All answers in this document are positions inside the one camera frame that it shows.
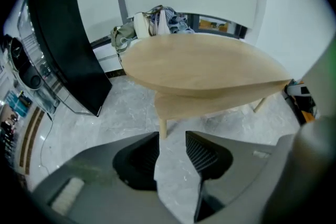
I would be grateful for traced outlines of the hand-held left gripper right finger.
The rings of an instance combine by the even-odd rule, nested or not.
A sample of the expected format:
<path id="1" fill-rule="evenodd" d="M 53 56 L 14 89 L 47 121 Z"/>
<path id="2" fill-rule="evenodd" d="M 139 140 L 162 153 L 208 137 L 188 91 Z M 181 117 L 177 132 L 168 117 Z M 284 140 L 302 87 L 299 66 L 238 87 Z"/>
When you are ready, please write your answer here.
<path id="1" fill-rule="evenodd" d="M 186 153 L 201 178 L 195 223 L 262 223 L 284 168 L 289 136 L 276 145 L 187 131 Z"/>

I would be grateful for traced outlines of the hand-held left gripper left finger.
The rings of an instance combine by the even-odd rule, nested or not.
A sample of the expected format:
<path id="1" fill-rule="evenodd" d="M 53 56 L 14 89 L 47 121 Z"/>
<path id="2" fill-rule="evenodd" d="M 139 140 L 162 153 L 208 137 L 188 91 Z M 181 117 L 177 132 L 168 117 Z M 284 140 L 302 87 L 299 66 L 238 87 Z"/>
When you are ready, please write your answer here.
<path id="1" fill-rule="evenodd" d="M 52 223 L 170 223 L 154 179 L 158 132 L 91 147 L 33 191 Z"/>

